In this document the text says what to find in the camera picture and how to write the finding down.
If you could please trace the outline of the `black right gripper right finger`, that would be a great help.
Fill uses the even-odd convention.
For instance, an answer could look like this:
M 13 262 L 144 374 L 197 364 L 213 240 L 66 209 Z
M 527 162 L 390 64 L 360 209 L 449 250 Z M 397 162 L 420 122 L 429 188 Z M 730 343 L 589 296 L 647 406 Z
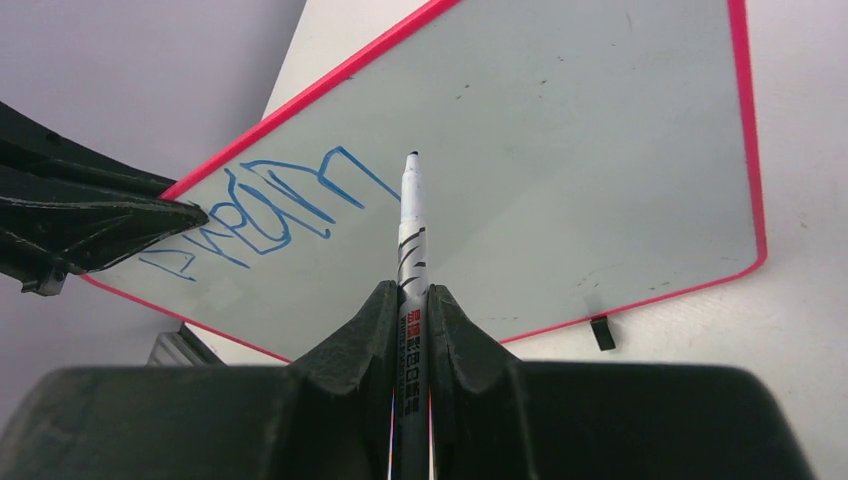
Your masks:
M 727 366 L 521 360 L 429 290 L 439 479 L 810 479 L 768 389 Z

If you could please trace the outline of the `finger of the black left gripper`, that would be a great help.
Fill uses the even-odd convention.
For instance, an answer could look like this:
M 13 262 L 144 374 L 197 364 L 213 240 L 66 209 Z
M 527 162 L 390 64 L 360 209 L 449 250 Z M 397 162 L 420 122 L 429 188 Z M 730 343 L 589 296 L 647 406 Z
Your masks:
M 163 198 L 173 181 L 82 146 L 1 106 L 1 272 L 53 296 L 69 275 L 107 269 L 206 224 Z

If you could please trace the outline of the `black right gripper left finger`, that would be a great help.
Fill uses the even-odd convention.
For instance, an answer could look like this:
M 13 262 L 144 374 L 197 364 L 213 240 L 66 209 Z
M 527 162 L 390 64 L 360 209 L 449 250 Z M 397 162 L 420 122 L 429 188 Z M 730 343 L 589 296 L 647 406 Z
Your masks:
M 54 371 L 1 436 L 5 479 L 383 479 L 397 287 L 280 366 Z

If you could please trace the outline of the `white whiteboard marker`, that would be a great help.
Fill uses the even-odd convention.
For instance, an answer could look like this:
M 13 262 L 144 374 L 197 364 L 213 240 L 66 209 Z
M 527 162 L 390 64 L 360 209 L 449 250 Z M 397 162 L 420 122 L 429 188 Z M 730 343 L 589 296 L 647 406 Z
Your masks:
M 427 229 L 418 152 L 401 177 L 398 228 L 397 374 L 392 432 L 393 479 L 427 479 L 430 466 Z

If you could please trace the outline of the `red-framed whiteboard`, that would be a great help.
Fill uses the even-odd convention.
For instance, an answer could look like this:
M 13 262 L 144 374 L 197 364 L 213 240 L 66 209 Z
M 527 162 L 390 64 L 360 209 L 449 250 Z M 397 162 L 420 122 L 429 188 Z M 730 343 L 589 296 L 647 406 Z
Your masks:
M 512 341 L 767 256 L 742 1 L 429 1 L 180 180 L 207 224 L 88 276 L 289 360 L 426 266 Z

